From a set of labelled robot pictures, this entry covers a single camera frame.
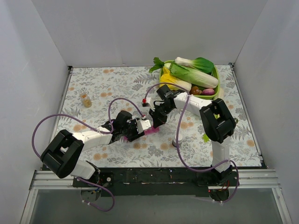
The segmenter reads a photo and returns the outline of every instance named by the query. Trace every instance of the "table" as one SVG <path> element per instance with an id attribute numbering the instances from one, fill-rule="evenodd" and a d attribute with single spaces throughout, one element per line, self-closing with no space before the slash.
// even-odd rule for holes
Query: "table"
<path id="1" fill-rule="evenodd" d="M 250 129 L 236 82 L 229 65 L 217 65 L 221 87 L 224 89 L 224 100 L 234 118 L 239 122 L 232 136 L 230 158 L 239 167 L 261 166 L 257 147 Z M 159 81 L 159 72 L 148 73 L 149 67 L 114 67 L 114 68 L 74 68 L 62 113 L 77 117 L 93 127 L 99 127 L 108 120 L 109 103 L 118 97 L 124 97 L 136 103 L 150 119 L 149 108 L 142 107 L 141 101 L 146 90 Z M 149 97 L 157 98 L 157 88 Z M 80 101 L 80 94 L 86 92 L 93 105 L 85 108 Z M 120 110 L 126 110 L 139 116 L 136 109 L 127 101 L 114 102 L 111 117 L 115 118 Z M 168 116 L 160 131 L 145 135 L 133 142 L 121 139 L 110 145 L 98 146 L 82 152 L 80 158 L 92 162 L 97 167 L 183 167 L 172 138 L 176 133 L 181 110 L 174 110 Z M 59 119 L 58 133 L 62 129 L 70 132 L 83 132 L 88 128 L 78 122 L 62 117 Z M 181 154 L 185 162 L 193 167 L 209 167 L 213 153 L 211 141 L 204 142 L 204 129 L 200 117 L 185 112 L 180 134 L 184 137 Z"/>

